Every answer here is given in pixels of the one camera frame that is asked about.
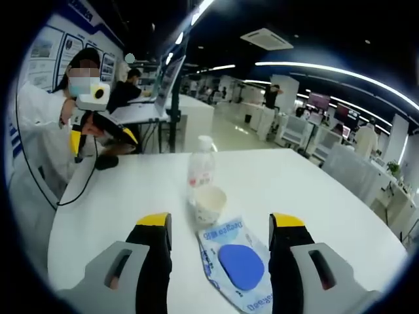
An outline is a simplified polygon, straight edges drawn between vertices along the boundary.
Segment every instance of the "blue round object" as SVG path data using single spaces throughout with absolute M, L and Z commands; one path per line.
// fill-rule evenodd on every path
M 263 262 L 250 247 L 223 245 L 218 251 L 218 260 L 232 284 L 241 290 L 248 291 L 255 288 L 262 279 Z

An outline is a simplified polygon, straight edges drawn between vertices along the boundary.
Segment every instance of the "potted plant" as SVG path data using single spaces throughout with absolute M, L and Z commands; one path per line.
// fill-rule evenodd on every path
M 393 177 L 397 177 L 400 172 L 400 166 L 395 160 L 393 160 L 392 162 L 387 163 L 387 171 L 389 171 Z

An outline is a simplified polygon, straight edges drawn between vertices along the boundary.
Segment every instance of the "black shirt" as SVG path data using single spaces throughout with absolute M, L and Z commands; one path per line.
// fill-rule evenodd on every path
M 106 109 L 109 113 L 113 113 L 117 108 L 127 106 L 129 100 L 133 100 L 140 95 L 141 90 L 132 83 L 119 81 L 111 93 Z
M 276 100 L 276 96 L 278 96 L 278 92 L 272 92 L 270 90 L 270 88 L 267 88 L 265 93 L 264 93 L 264 98 L 265 98 L 265 106 L 266 108 L 269 109 L 274 109 L 275 108 L 275 100 Z

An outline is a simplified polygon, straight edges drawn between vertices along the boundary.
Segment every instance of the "dark hair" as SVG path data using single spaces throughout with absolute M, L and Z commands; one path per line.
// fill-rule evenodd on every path
M 127 78 L 130 79 L 132 77 L 140 77 L 140 76 L 141 76 L 141 72 L 139 71 L 139 69 L 131 69 L 128 72 Z
M 71 66 L 72 68 L 80 67 L 80 62 L 82 60 L 90 60 L 98 66 L 98 69 L 100 69 L 100 57 L 98 51 L 95 48 L 85 48 L 80 50 L 71 60 L 69 66 Z M 59 85 L 57 85 L 57 87 L 55 87 L 55 89 L 52 92 L 55 93 L 58 90 L 65 90 L 67 86 L 68 76 L 67 73 L 64 73 L 61 82 L 59 83 Z

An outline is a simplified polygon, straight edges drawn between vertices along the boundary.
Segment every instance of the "chair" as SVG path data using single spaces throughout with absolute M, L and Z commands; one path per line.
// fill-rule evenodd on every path
M 279 136 L 277 135 L 275 138 L 275 142 L 285 140 L 301 147 L 306 139 L 305 134 L 307 127 L 307 121 L 297 118 L 296 116 L 288 116 L 287 122 L 279 133 Z
M 312 155 L 321 161 L 325 161 L 332 150 L 333 145 L 335 143 L 339 144 L 341 141 L 341 135 L 321 126 L 314 138 L 314 151 Z

